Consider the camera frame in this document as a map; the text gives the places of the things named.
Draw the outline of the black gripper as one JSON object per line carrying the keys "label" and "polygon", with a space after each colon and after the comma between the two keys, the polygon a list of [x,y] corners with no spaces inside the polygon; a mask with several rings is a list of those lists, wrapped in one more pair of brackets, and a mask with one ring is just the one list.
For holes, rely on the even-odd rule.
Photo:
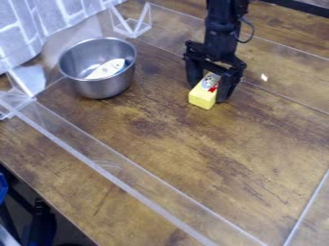
{"label": "black gripper", "polygon": [[246,22],[249,0],[206,0],[208,16],[205,19],[205,40],[185,43],[184,54],[186,78],[190,87],[196,87],[204,79],[204,70],[214,67],[214,73],[221,67],[214,62],[222,62],[232,68],[221,75],[216,101],[225,102],[241,82],[246,63],[236,56],[242,23]]}

